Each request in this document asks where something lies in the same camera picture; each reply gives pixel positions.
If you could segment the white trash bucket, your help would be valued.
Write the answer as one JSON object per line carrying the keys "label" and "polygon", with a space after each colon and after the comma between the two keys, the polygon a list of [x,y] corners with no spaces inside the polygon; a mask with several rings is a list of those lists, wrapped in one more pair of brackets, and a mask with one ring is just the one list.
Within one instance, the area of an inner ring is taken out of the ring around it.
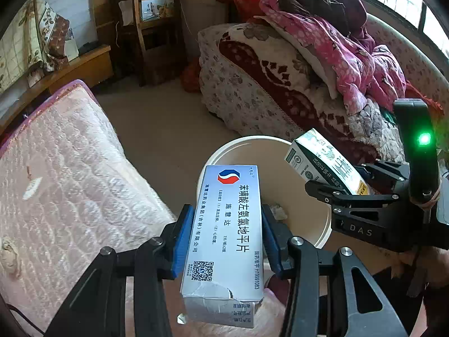
{"label": "white trash bucket", "polygon": [[285,161],[291,143],[267,135],[237,138],[217,149],[205,165],[256,165],[262,203],[280,205],[292,234],[321,249],[331,230],[329,206],[310,197],[305,181]]}

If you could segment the green white milk carton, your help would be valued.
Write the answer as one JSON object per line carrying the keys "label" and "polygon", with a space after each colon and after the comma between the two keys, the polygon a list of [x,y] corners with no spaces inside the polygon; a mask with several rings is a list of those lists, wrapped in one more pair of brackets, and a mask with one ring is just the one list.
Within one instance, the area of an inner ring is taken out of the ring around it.
{"label": "green white milk carton", "polygon": [[291,143],[285,161],[305,181],[328,184],[349,195],[371,194],[359,172],[315,129]]}

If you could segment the white blue medicine box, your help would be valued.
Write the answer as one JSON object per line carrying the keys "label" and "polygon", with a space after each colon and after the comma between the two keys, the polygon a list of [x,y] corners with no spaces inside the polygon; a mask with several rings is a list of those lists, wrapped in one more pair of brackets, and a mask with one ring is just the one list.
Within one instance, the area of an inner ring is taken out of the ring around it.
{"label": "white blue medicine box", "polygon": [[205,167],[180,293],[192,320],[254,327],[263,299],[257,166]]}

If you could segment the floral covered sofa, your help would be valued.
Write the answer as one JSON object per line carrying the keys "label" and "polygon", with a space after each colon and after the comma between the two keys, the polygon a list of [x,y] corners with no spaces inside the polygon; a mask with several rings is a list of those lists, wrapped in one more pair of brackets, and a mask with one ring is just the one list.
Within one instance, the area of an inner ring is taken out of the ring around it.
{"label": "floral covered sofa", "polygon": [[397,127],[369,101],[349,116],[303,56],[267,23],[221,24],[198,34],[206,108],[241,135],[292,141],[317,129],[351,163],[404,161]]}

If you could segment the pink clothes pile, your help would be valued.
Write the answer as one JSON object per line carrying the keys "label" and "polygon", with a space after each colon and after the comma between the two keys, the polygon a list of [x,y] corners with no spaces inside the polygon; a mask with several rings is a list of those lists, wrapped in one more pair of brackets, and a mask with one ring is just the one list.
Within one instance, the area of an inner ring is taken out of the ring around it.
{"label": "pink clothes pile", "polygon": [[368,33],[361,0],[260,0],[264,14],[335,75],[348,114],[371,99],[388,111],[406,91],[399,62]]}

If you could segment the wooden tv cabinet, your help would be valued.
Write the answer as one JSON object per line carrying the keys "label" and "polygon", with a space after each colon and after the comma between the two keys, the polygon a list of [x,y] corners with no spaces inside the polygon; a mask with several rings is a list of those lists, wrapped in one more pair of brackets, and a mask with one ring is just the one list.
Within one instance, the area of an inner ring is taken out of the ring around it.
{"label": "wooden tv cabinet", "polygon": [[29,88],[1,116],[1,134],[19,117],[20,113],[35,101],[41,94],[54,94],[70,82],[79,79],[89,88],[113,77],[113,67],[110,60],[111,47],[102,45],[90,52],[73,59],[60,71],[46,75],[32,88]]}

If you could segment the wooden shelf rack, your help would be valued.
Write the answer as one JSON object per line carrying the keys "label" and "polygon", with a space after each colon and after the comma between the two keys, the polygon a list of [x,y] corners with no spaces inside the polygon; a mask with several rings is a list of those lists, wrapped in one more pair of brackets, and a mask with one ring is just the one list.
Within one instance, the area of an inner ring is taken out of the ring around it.
{"label": "wooden shelf rack", "polygon": [[139,84],[160,85],[187,63],[180,0],[116,0],[120,22],[136,39]]}

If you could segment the floral cloth covered television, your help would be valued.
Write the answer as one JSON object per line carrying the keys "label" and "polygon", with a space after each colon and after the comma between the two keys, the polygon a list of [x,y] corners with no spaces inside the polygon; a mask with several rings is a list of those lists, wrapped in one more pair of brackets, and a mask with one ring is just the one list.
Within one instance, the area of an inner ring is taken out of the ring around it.
{"label": "floral cloth covered television", "polygon": [[78,55],[70,21],[46,0],[27,0],[1,39],[1,91],[23,77],[32,87]]}

